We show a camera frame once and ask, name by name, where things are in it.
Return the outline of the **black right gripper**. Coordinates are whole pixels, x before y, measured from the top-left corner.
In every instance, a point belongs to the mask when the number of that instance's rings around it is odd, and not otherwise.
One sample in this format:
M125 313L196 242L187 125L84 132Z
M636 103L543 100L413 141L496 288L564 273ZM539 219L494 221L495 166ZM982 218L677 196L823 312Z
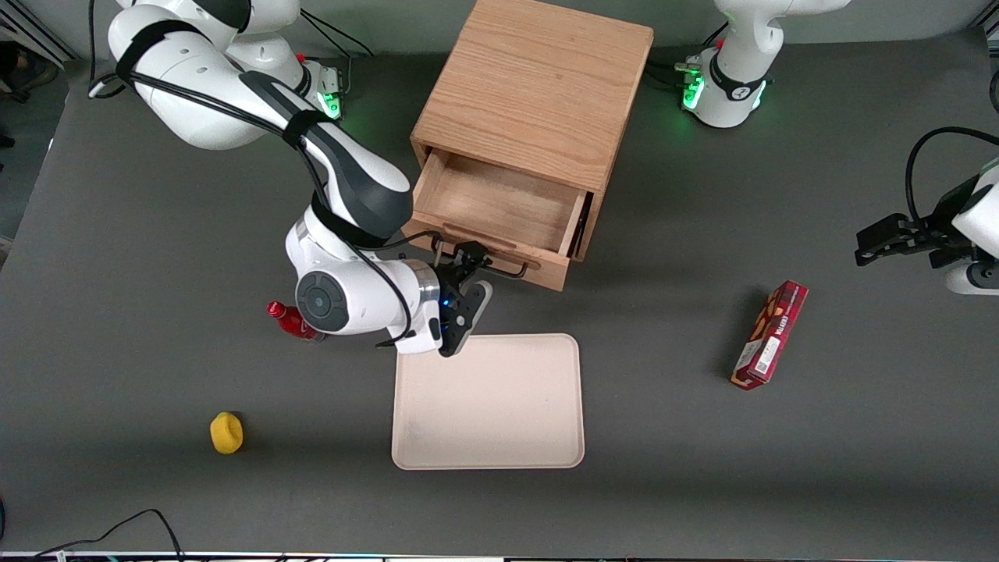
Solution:
M439 281L439 324L442 357L460 352L477 327L493 296L488 281L467 281L481 269L492 265L488 249L479 242L467 241L454 246L453 256L445 253L443 240L432 240L434 270Z

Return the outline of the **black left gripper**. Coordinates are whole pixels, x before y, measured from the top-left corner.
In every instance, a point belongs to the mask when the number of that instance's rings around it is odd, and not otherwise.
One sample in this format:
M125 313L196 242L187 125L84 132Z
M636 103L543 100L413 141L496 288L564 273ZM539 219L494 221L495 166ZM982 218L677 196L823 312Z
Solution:
M965 259L979 262L980 250L952 224L969 202L978 180L978 176L972 176L950 189L941 196L931 213L921 216L915 204L913 178L907 176L904 195L911 219L906 215L888 215L862 229L854 251L854 263L864 267L892 255L922 252L929 254L934 269Z

